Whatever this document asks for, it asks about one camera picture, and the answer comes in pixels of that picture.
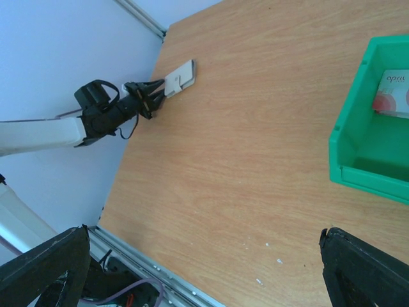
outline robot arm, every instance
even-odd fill
[[[115,136],[118,127],[134,116],[152,118],[152,112],[165,98],[164,90],[156,91],[163,83],[164,80],[125,83],[123,89],[128,95],[120,99],[115,85],[95,80],[74,94],[82,110],[79,117],[0,122],[0,157],[62,146],[85,146],[106,135]],[[115,98],[111,100],[103,86],[114,89]]]

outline black cable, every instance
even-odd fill
[[[127,137],[127,138],[123,136],[123,134],[122,134],[122,129],[121,129],[121,127],[119,127],[118,129],[120,130],[121,138],[123,138],[123,139],[130,139],[130,137],[132,136],[132,134],[133,134],[134,131],[135,131],[136,126],[138,126],[138,122],[139,122],[139,113],[136,113],[136,122],[135,122],[134,128],[132,129],[132,131],[131,131],[130,134],[129,134],[129,137]]]
[[[106,261],[107,261],[108,256],[109,256],[111,253],[112,253],[112,250],[111,250],[111,249],[108,250],[108,253],[106,253],[105,256],[103,256],[103,257],[101,258],[100,261],[98,261],[98,263],[101,264],[101,267],[102,267],[103,270],[105,270],[105,263],[106,263]]]

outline wooden table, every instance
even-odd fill
[[[370,2],[223,1],[171,26],[153,78],[194,58],[197,81],[141,120],[100,224],[228,306],[329,306],[331,226],[409,263],[409,207],[328,179],[369,39],[409,32],[401,1]]]

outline green plastic bin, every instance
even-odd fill
[[[409,205],[409,119],[372,109],[387,69],[409,69],[409,35],[369,42],[329,139],[330,179]]]

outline aluminum frame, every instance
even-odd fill
[[[115,0],[126,11],[133,15],[137,20],[141,21],[149,30],[154,32],[163,41],[166,36],[167,29],[153,19],[133,0]]]
[[[120,259],[140,277],[159,279],[166,291],[160,307],[225,307],[107,230],[92,227],[89,239],[94,259],[101,259],[111,249],[110,256]]]

